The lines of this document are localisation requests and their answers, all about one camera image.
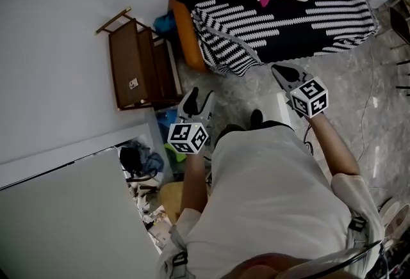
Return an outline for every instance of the white label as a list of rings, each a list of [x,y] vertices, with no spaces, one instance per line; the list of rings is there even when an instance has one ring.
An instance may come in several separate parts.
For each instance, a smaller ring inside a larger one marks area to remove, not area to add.
[[[129,82],[129,89],[132,90],[137,86],[138,86],[138,81],[136,80],[136,78]]]

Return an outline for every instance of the striped blanket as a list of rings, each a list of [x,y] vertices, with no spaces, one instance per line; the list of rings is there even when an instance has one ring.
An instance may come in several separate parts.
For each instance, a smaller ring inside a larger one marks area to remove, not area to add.
[[[239,76],[253,65],[346,51],[378,29],[366,0],[178,1],[207,66]]]

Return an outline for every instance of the black shoe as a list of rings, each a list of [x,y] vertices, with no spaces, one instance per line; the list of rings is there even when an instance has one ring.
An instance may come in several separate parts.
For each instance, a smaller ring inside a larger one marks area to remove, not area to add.
[[[255,109],[250,116],[250,130],[258,128],[263,123],[263,114],[260,109]]]

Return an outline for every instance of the floor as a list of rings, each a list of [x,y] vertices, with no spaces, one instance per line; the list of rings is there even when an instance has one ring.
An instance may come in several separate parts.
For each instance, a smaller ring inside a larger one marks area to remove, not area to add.
[[[382,24],[379,32],[387,28],[383,25],[386,16],[378,14]],[[363,153],[361,173],[377,204],[390,196],[410,202],[410,97],[405,90],[395,89],[396,85],[410,85],[410,64],[396,66],[410,58],[410,47],[390,49],[402,43],[391,31],[372,36],[351,51],[291,61],[325,83],[330,100],[325,114],[356,159]],[[255,108],[262,110],[265,120],[290,124],[303,138],[308,123],[284,104],[286,97],[268,65],[253,67],[243,77],[202,74],[183,61],[178,67],[186,92],[194,86],[199,87],[200,97],[215,91],[217,103],[209,130],[212,143],[228,123],[246,127]],[[308,140],[314,146],[315,159],[329,176],[312,132]]]

